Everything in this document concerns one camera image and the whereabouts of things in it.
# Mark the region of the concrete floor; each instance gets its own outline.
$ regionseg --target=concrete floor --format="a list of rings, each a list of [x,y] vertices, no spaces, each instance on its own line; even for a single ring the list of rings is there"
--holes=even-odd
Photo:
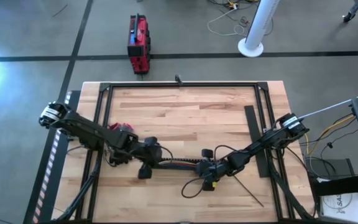
[[[87,2],[0,0],[0,57],[70,56]],[[341,15],[352,4],[352,0],[281,0],[273,32],[263,40],[265,51],[358,51],[358,14],[350,23],[341,23]],[[251,6],[231,16],[252,20],[255,10]],[[221,12],[205,0],[94,0],[78,55],[125,55],[128,18],[137,12],[149,20],[153,54],[237,53],[240,36],[208,32],[206,23]],[[225,17],[213,29],[232,32],[235,25]],[[0,218],[4,220],[23,221],[47,135],[37,118],[49,101],[57,99],[67,66],[68,61],[0,62]],[[184,80],[283,80],[291,109],[298,115],[358,96],[358,56],[160,59],[152,60],[144,79],[173,80],[175,74]],[[79,90],[84,81],[138,79],[128,60],[77,61],[68,89]],[[342,106],[308,118],[309,137],[317,138],[348,113]],[[354,129],[357,124],[342,133]],[[338,141],[324,158],[350,158],[358,173],[358,133]]]

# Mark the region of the wooden table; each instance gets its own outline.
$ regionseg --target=wooden table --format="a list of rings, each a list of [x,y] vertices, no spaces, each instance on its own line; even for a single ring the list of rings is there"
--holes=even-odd
[[[276,118],[290,112],[283,82],[268,82]],[[93,119],[99,82],[84,83],[78,112]],[[200,158],[201,150],[226,144],[242,149],[251,143],[245,105],[254,105],[255,93],[249,87],[115,88],[109,124],[129,123],[140,138],[156,136],[174,157]],[[69,147],[77,146],[73,142]],[[300,157],[298,143],[290,148]],[[228,150],[221,149],[217,157]],[[78,193],[86,149],[71,151],[65,159],[53,218],[62,214]],[[291,191],[310,213],[314,201],[305,169],[288,152],[284,156]],[[185,170],[153,170],[148,180],[137,179],[141,163],[101,166],[94,222],[274,222],[277,221],[269,178],[261,179],[255,158],[237,174],[239,180],[263,203],[259,205],[235,179],[224,177],[214,192],[201,192],[193,199],[183,198],[181,188],[195,174]],[[192,195],[200,182],[190,184]],[[85,200],[88,208],[90,191]],[[280,198],[285,217],[283,194]]]

